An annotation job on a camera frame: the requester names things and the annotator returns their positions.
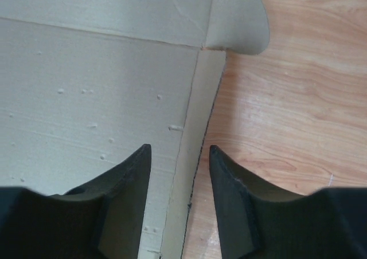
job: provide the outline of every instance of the cardboard box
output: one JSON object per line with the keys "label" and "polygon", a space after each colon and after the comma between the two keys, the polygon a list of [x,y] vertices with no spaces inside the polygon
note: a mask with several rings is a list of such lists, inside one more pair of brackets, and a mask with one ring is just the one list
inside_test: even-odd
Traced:
{"label": "cardboard box", "polygon": [[61,194],[150,143],[140,258],[180,258],[222,49],[267,46],[261,0],[0,0],[0,33],[0,184]]}

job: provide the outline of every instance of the wooden floor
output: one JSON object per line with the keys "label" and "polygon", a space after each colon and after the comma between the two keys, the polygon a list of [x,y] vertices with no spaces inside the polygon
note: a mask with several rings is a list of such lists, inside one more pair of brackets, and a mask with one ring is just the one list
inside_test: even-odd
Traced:
{"label": "wooden floor", "polygon": [[221,258],[208,170],[219,145],[301,194],[367,186],[367,0],[263,0],[268,48],[230,53],[194,185],[183,258]]}

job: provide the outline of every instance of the cardboard flap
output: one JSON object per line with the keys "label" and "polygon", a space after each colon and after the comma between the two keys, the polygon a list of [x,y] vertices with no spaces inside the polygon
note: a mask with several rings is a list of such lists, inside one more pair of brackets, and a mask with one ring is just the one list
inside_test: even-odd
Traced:
{"label": "cardboard flap", "polygon": [[269,38],[268,18],[261,0],[213,0],[207,48],[259,54]]}

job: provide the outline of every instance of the cardboard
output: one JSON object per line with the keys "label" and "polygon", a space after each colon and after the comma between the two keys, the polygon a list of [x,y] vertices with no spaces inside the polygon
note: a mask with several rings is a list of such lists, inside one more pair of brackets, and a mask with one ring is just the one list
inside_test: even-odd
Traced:
{"label": "cardboard", "polygon": [[0,185],[64,193],[141,144],[140,258],[180,258],[224,51],[260,53],[261,0],[0,0]]}

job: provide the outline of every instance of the wood grain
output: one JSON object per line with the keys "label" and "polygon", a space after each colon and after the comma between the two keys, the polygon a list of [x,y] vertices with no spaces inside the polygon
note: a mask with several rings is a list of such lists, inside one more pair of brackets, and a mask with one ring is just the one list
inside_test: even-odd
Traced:
{"label": "wood grain", "polygon": [[221,258],[208,149],[308,194],[367,185],[367,0],[263,0],[271,38],[230,53],[194,185],[183,258]]}

